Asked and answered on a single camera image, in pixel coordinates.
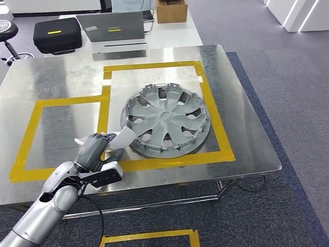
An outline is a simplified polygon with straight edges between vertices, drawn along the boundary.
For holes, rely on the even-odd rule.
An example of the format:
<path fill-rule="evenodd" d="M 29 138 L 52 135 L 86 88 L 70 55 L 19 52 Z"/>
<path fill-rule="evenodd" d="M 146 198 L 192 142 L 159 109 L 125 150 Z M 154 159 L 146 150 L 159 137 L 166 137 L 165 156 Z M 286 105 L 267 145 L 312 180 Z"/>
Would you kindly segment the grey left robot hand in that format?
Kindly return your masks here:
<path fill-rule="evenodd" d="M 116 134 L 114 133 L 94 133 L 90 135 L 80 147 L 74 162 L 83 168 L 85 172 L 98 172 L 105 164 L 119 161 L 125 151 L 123 148 L 116 150 L 113 155 L 106 160 L 100 159 L 109 141 L 113 140 L 115 137 L 116 137 Z"/>

